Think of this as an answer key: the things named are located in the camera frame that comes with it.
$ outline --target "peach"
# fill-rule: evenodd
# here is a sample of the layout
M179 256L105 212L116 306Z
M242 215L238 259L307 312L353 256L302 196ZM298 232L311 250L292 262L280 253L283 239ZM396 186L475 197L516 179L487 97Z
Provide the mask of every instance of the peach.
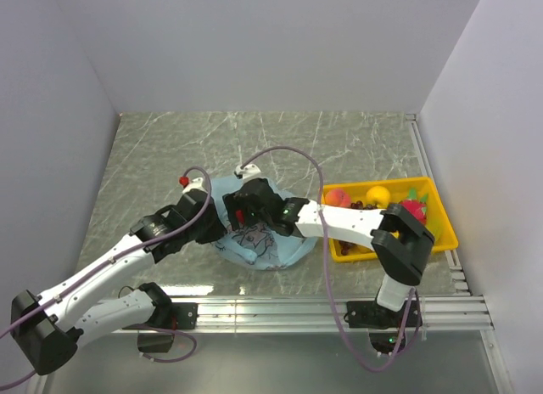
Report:
M343 189L335 188L326 193L324 204L350 208L350 196Z

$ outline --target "yellow lemon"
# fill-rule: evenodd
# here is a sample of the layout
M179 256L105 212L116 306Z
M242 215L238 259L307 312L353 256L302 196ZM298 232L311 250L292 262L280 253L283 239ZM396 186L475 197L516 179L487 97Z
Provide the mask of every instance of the yellow lemon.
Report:
M378 209L386 209L390 203L390 192L383 186L373 186L366 193L366 203L377 205Z

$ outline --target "gray marble tabletop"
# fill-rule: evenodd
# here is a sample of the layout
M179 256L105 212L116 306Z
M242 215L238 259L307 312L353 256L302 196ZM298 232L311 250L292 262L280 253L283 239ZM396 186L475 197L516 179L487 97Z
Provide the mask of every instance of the gray marble tabletop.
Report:
M320 162L327 183L420 176L403 114L360 112L127 113L121 117L77 269L100 257L142 216L175 203L177 180L190 166L212 177L266 147L288 144ZM316 198L317 177L303 157L286 151L256 163L279 187ZM329 261L337 295L374 296L383 278L378 261ZM324 295L322 241L292 267L255 271L220 258L209 245L190 244L127 285L154 281L171 295ZM445 256L430 259L419 290L455 291Z

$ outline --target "yellow bin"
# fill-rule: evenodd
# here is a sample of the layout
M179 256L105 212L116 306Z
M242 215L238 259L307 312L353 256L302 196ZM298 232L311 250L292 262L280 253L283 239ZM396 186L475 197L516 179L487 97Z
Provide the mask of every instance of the yellow bin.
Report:
M408 177L405 179L379 180L375 182L327 184L324 186L324 191L322 193L322 203L324 203L324 196L326 193L332 189L341 188L350 196L353 202L361 200L365 205L366 193L373 186L384 186L387 188L390 192L392 203L399 203L403 199L406 199L409 194L409 189L415 189L419 199L425 194L428 194L428 200L426 201L427 224L429 226L436 226L436 223L438 223L437 227L441 230L441 235L435 242L432 252L454 250L458 246L458 239L452 229L445 208L441 203L438 189L435 187L434 181L429 177ZM353 262L377 258L375 252L359 245L353 247L348 255L342 256L339 242L335 239L330 239L330 251L333 260L336 262Z

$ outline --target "blue cloth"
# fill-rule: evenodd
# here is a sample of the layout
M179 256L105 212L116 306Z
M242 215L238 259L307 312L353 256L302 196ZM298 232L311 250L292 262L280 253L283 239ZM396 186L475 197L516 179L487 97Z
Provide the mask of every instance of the blue cloth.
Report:
M285 190L279 190L270 179L268 183L283 199L293 196ZM316 238L284 237L264 223L232 231L222 196L239 190L242 185L243 181L235 176L211 180L211 196L217 214L228 230L222 239L211 243L220 256L243 267L273 270L289 267L313 250Z

